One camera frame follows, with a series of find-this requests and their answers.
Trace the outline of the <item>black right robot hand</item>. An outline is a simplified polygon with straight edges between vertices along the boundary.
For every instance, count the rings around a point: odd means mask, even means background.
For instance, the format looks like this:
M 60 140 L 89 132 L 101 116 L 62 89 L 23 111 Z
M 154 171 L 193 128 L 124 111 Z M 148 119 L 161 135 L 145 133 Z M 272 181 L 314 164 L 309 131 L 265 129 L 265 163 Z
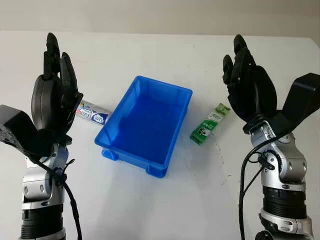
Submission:
M 246 124 L 249 134 L 258 124 L 277 113 L 277 93 L 266 70 L 257 65 L 244 38 L 237 34 L 233 40 L 234 60 L 223 58 L 223 83 L 227 86 L 228 101 Z

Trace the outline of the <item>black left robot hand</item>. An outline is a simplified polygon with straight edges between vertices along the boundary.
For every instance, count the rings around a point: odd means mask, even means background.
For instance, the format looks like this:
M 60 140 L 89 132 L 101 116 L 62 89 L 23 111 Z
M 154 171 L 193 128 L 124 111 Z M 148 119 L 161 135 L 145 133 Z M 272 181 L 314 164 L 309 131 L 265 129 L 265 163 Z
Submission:
M 51 32 L 47 35 L 46 47 L 43 74 L 36 79 L 33 88 L 31 115 L 38 131 L 52 142 L 68 146 L 72 138 L 67 133 L 83 94 L 78 90 L 70 56 L 60 53 L 58 40 Z

